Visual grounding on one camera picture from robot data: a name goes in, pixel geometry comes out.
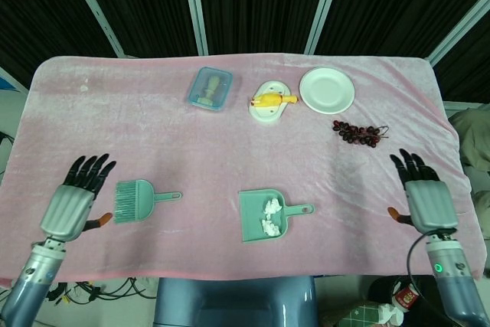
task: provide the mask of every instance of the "brush bristles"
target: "brush bristles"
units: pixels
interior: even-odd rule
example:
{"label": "brush bristles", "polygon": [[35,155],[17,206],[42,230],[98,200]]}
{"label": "brush bristles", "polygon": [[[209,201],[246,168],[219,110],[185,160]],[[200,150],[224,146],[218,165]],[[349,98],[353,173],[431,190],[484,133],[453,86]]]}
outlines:
{"label": "brush bristles", "polygon": [[116,210],[114,221],[136,220],[136,181],[121,181],[116,185]]}

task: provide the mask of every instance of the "white plate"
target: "white plate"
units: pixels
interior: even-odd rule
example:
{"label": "white plate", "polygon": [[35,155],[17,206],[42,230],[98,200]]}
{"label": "white plate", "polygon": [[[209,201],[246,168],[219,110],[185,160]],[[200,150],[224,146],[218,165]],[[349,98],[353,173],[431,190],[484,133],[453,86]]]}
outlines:
{"label": "white plate", "polygon": [[338,114],[354,102],[354,84],[341,71],[315,68],[307,72],[299,84],[301,98],[314,111]]}

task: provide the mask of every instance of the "dustpan handle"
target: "dustpan handle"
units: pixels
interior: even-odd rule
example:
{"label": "dustpan handle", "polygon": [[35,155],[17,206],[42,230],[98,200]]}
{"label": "dustpan handle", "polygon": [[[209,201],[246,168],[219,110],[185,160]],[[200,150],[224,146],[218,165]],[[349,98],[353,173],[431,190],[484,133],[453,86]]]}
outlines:
{"label": "dustpan handle", "polygon": [[169,193],[155,193],[153,196],[153,201],[163,202],[163,201],[175,201],[182,198],[182,193],[180,191],[171,191]]}
{"label": "dustpan handle", "polygon": [[315,212],[313,204],[301,204],[299,206],[284,206],[286,216],[297,216],[299,214],[312,214]]}

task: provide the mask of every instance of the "white tissue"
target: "white tissue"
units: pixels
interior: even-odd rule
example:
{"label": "white tissue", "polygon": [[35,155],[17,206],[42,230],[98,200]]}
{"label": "white tissue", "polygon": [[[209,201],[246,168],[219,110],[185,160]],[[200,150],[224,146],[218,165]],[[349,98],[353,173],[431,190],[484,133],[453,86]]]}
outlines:
{"label": "white tissue", "polygon": [[390,321],[391,325],[401,325],[403,323],[403,312],[392,304],[381,304],[378,309],[379,321],[378,323],[383,325]]}
{"label": "white tissue", "polygon": [[281,211],[281,208],[283,207],[279,204],[277,198],[273,198],[267,202],[266,208],[263,210],[263,213],[266,214],[266,219],[262,220],[262,229],[270,237],[277,237],[281,234],[279,226],[275,225],[270,219],[271,215]]}
{"label": "white tissue", "polygon": [[266,214],[266,219],[270,220],[270,215],[281,211],[281,208],[283,207],[279,204],[277,198],[273,198],[267,202],[266,208],[265,210],[263,210],[263,213]]}
{"label": "white tissue", "polygon": [[270,237],[277,237],[281,234],[279,232],[279,226],[273,224],[271,220],[262,220],[262,229]]}

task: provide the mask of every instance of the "white dish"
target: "white dish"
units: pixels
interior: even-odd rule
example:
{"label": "white dish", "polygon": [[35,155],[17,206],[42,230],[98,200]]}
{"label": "white dish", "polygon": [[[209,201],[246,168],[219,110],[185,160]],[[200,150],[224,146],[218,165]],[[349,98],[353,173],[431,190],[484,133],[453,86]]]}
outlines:
{"label": "white dish", "polygon": [[[291,91],[280,80],[268,80],[260,86],[253,97],[265,93],[278,93],[280,95],[288,96],[291,94]],[[250,112],[250,115],[261,123],[274,123],[281,117],[286,106],[288,106],[287,103],[281,103],[279,106],[273,107],[254,107],[249,104],[248,111]]]}
{"label": "white dish", "polygon": [[301,98],[308,107],[322,114],[338,114],[354,102],[354,84],[340,70],[315,68],[299,84]]}

